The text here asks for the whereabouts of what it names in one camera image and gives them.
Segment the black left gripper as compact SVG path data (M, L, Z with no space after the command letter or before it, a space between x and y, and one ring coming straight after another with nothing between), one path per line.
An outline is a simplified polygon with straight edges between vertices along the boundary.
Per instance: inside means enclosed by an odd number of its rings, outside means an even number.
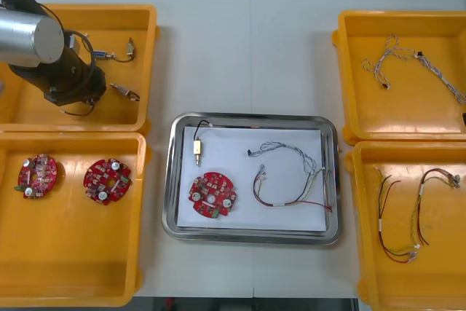
M89 103L101 99L106 91L106 75L104 71L93 65L83 65L81 76L76 83L62 91L44 93L44 98L56 106L72 103Z

